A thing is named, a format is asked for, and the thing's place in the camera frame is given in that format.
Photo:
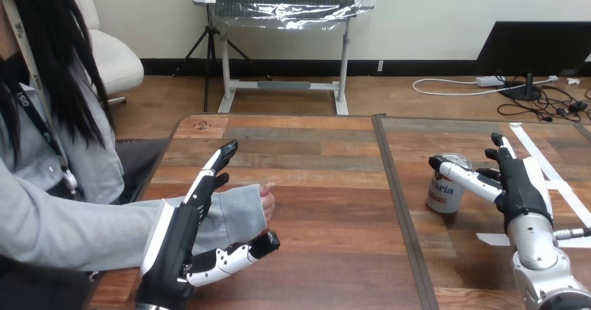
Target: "robotic arm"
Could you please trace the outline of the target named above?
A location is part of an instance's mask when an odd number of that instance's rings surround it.
[[[508,140],[493,133],[498,150],[485,155],[497,161],[499,170],[464,169],[440,155],[429,165],[449,179],[496,205],[505,217],[512,267],[528,310],[591,308],[591,294],[572,276],[568,255],[558,248],[559,239],[589,235],[583,230],[553,230],[553,216],[546,181],[532,157],[516,159]]]
[[[194,287],[228,277],[279,248],[277,235],[268,231],[245,244],[192,255],[211,195],[229,180],[227,173],[218,173],[237,149],[238,142],[232,141],[216,150],[178,207],[164,201],[144,250],[136,310],[182,310]]]

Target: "sweater sleeve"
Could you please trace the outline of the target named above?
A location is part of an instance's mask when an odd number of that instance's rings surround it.
[[[253,187],[215,196],[197,238],[198,251],[264,229],[260,196]],[[109,206],[60,199],[14,176],[3,162],[0,188],[0,254],[32,265],[83,271],[138,266],[162,204]]]

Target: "can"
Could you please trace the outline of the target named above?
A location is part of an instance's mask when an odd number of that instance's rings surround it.
[[[472,169],[472,162],[462,155],[443,153],[441,156],[465,169]],[[462,185],[451,181],[439,171],[435,171],[427,193],[427,206],[442,214],[456,212],[460,208],[463,191]]]

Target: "computer monitor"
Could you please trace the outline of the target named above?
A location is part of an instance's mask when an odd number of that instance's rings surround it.
[[[537,76],[572,76],[591,54],[591,22],[496,22],[478,59],[475,75],[525,77],[500,88],[517,100],[538,100]]]

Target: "black baseboard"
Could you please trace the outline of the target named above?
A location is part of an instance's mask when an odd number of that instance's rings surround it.
[[[181,68],[179,75],[203,77],[206,60],[191,58],[183,68],[183,59],[142,59],[145,75],[173,75]],[[476,61],[384,61],[378,71],[379,61],[348,61],[347,75],[384,77],[444,77],[474,75]],[[233,77],[338,77],[341,61],[312,61],[284,59],[255,59],[252,64],[242,59],[230,59]],[[222,63],[217,60],[211,68],[213,77],[222,76]],[[579,69],[578,77],[591,77],[591,62]]]

